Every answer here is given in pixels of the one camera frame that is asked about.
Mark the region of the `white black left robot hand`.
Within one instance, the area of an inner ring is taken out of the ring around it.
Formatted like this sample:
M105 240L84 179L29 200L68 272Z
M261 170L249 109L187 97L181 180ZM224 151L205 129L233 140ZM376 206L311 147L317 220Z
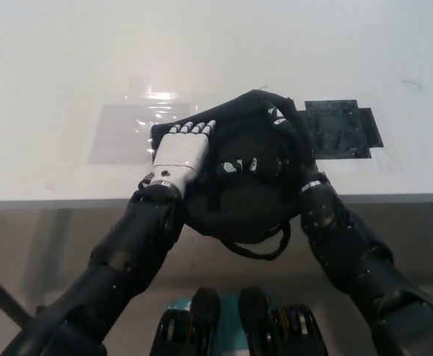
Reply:
M201 171L215 124L211 120L174 125L156 150L151 185L173 186L184 195L187 185Z

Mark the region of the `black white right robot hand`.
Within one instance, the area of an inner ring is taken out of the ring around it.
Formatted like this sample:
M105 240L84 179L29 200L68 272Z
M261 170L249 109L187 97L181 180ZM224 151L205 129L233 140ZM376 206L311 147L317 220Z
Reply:
M307 130L290 100L225 123L208 170L222 185L255 182L305 191L329 184L317 168Z

